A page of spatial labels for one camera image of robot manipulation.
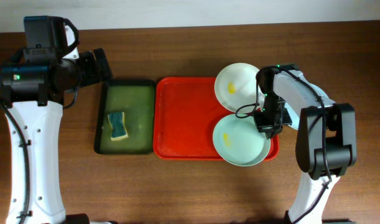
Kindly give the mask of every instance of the red tray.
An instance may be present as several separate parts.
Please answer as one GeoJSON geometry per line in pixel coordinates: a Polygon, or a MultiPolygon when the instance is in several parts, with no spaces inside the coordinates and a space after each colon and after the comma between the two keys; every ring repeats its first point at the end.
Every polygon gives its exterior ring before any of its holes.
{"type": "MultiPolygon", "coordinates": [[[[226,110],[216,99],[215,77],[168,77],[157,84],[153,148],[162,159],[223,160],[215,150],[212,133],[226,110]]],[[[272,139],[265,161],[278,154],[272,139]]]]}

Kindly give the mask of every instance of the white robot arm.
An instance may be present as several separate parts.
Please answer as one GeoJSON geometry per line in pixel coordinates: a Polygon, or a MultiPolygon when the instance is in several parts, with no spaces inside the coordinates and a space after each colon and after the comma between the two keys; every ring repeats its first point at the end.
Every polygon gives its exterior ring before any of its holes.
{"type": "Polygon", "coordinates": [[[257,79],[266,96],[262,111],[254,112],[255,124],[260,132],[266,132],[272,138],[281,132],[281,125],[289,123],[287,110],[283,106],[285,102],[300,117],[296,153],[303,172],[297,197],[286,213],[285,221],[321,223],[324,207],[335,183],[345,169],[356,162],[354,111],[348,104],[337,105],[329,99],[323,90],[309,83],[294,64],[267,68],[257,75],[257,79]],[[335,137],[326,139],[331,182],[323,172],[321,103],[307,85],[314,89],[328,112],[325,114],[328,117],[325,126],[337,131],[335,137]]]}
{"type": "Polygon", "coordinates": [[[26,17],[24,27],[27,47],[0,67],[0,107],[9,121],[12,146],[6,223],[88,224],[85,214],[66,215],[62,203],[60,120],[80,87],[108,80],[112,73],[103,49],[78,54],[78,30],[68,19],[26,17]],[[19,63],[22,56],[25,63],[19,63]],[[75,92],[65,107],[64,91],[75,92]]]}

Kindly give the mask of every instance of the tray rim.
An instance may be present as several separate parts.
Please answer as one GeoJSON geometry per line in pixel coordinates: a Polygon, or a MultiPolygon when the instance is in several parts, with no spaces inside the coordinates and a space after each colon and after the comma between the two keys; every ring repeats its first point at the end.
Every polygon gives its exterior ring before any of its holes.
{"type": "MultiPolygon", "coordinates": [[[[151,146],[151,149],[146,152],[121,152],[121,153],[102,153],[100,150],[101,142],[102,142],[102,126],[103,126],[103,120],[104,120],[104,111],[105,111],[105,104],[107,99],[107,93],[108,89],[111,86],[151,86],[154,88],[154,92],[156,90],[156,82],[153,80],[147,80],[147,79],[114,79],[114,80],[107,80],[103,82],[102,86],[102,94],[100,96],[100,104],[98,106],[98,114],[97,114],[97,125],[96,125],[96,133],[95,133],[95,141],[93,144],[93,150],[100,155],[146,155],[150,154],[154,151],[153,146],[151,146]]],[[[156,101],[156,94],[154,94],[154,119],[155,119],[155,101],[156,101]]],[[[151,137],[151,142],[154,143],[154,127],[153,127],[153,135],[151,137]]]]}

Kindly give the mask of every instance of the wood grain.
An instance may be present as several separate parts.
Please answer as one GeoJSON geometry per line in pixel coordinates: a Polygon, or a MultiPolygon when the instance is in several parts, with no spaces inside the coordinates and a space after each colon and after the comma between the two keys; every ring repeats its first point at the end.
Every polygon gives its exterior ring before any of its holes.
{"type": "MultiPolygon", "coordinates": [[[[323,218],[380,223],[380,21],[84,30],[80,41],[80,51],[103,47],[117,78],[213,77],[235,62],[297,63],[311,83],[356,110],[358,161],[332,191],[323,218]]],[[[24,44],[22,33],[0,34],[0,63],[24,44]]],[[[100,90],[100,84],[81,89],[62,118],[67,214],[121,223],[229,223],[282,218],[290,208],[300,179],[296,131],[280,134],[276,159],[248,168],[154,154],[102,156],[93,151],[100,90]]],[[[0,112],[0,223],[10,200],[10,156],[0,112]]]]}

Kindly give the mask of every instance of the blue scrubbing pad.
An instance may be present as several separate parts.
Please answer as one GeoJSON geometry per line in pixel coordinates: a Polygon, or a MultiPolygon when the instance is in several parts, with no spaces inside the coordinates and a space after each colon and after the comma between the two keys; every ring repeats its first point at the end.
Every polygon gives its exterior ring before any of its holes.
{"type": "Polygon", "coordinates": [[[122,111],[113,112],[108,115],[108,122],[111,126],[111,141],[119,141],[129,137],[125,127],[125,114],[122,111]]]}

